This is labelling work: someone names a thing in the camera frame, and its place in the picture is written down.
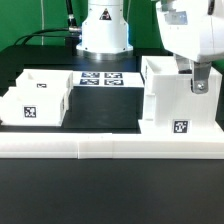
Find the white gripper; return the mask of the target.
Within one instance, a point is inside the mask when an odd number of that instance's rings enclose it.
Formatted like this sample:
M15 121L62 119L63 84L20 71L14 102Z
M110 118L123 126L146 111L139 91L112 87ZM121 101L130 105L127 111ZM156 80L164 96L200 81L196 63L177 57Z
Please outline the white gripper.
M210 61L224 59L224 0L159 0L156 13L163 46L175 54L178 73L192 73L192 91L207 93ZM188 59L195 61L192 70Z

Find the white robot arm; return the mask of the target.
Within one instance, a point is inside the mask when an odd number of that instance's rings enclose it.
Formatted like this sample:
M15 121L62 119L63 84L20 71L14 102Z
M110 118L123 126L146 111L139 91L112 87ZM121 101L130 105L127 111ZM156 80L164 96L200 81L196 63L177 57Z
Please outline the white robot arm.
M180 69L192 69L192 90L208 91L211 63L224 59L224 0L153 0L161 40ZM79 54L110 60L129 54L129 26L123 0L88 0Z

